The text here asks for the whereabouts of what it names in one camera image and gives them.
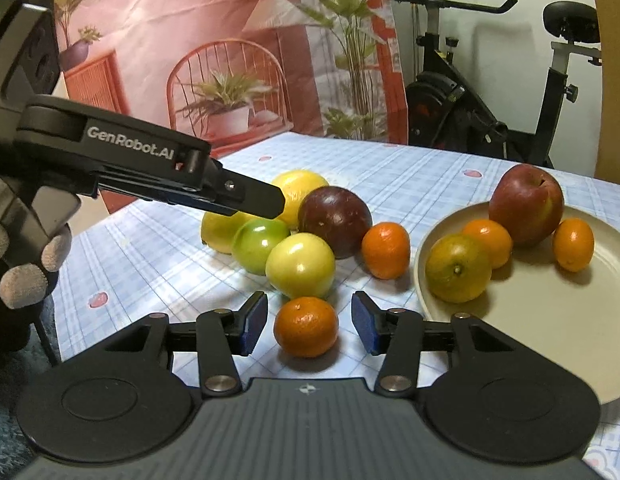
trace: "exercise bike seat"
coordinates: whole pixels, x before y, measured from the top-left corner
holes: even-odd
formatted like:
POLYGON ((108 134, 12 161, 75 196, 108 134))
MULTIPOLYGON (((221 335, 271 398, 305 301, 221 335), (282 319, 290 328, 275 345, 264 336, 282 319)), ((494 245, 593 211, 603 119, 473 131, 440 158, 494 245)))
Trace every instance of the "exercise bike seat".
POLYGON ((543 25, 552 36, 574 43, 599 43, 596 9, 579 2, 552 2, 543 9, 543 25))

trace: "plate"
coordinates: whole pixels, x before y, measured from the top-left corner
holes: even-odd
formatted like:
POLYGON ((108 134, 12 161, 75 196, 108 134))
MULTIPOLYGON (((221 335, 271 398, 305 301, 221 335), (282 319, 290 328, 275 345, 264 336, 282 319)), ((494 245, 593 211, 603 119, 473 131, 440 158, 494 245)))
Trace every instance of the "plate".
POLYGON ((469 312, 582 378, 602 404, 620 397, 620 233, 565 206, 563 218, 581 218, 594 232, 589 267, 571 273, 556 266, 550 237, 533 249, 514 250, 510 261, 492 272, 488 289, 476 300, 452 304, 434 297, 424 272, 430 248, 470 220, 487 217, 487 202, 471 205, 427 234, 414 270, 426 317, 449 322, 452 314, 469 312))

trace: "blue checkered tablecloth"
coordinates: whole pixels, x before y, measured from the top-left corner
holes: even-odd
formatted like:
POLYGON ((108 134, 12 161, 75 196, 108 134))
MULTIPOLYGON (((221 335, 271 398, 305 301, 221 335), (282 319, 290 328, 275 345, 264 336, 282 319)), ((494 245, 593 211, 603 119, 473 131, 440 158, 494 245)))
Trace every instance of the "blue checkered tablecloth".
MULTIPOLYGON (((410 232, 413 254, 440 219, 487 200, 511 166, 459 153, 296 134, 250 146, 226 157, 223 164, 265 181, 297 168, 316 171, 331 184, 359 195, 375 223, 402 224, 410 232)), ((620 186, 552 173, 568 204, 620 231, 620 186)), ((382 308, 420 311, 411 272, 396 282, 382 282, 371 278, 353 258, 338 261, 335 285, 327 299, 339 314, 339 344, 316 360, 297 360, 280 351, 272 333, 281 295, 264 277, 246 273, 230 256, 201 244, 202 215, 181 206, 138 201, 74 239, 54 292, 63 359, 151 312, 165 312, 171 322, 194 321, 213 308, 236 309, 255 290, 265 290, 266 328, 251 356, 235 357, 244 380, 358 376, 372 386, 383 358, 365 353, 350 319, 349 300, 354 291, 365 290, 382 308)), ((441 356, 424 354, 419 384, 430 384, 444 370, 441 356)), ((194 354, 176 354, 173 371, 187 384, 199 383, 194 354)), ((605 478, 620 479, 620 399, 603 406, 586 460, 605 478)))

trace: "printed fabric backdrop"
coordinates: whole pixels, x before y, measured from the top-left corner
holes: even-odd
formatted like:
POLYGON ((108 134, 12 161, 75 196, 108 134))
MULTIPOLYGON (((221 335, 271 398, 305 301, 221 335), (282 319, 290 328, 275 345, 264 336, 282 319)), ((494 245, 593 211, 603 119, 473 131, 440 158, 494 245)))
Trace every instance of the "printed fabric backdrop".
POLYGON ((71 99, 213 156, 289 130, 407 143, 390 0, 55 0, 55 19, 71 99))

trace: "pink wall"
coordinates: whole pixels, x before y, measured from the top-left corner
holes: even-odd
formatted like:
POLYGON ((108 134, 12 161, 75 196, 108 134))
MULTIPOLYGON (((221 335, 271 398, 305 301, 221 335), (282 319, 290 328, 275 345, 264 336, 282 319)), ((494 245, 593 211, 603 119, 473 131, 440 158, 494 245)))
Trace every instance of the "pink wall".
MULTIPOLYGON (((303 86, 302 99, 301 92, 290 93, 295 130, 317 132, 321 115, 305 28, 242 34, 257 1, 87 0, 72 15, 70 38, 77 41, 78 28, 95 25, 103 38, 90 47, 90 57, 114 48, 132 115, 163 125, 168 124, 165 85, 181 57, 224 38, 257 41, 282 61, 290 88, 303 86)), ((59 41, 63 49, 62 35, 59 41)))

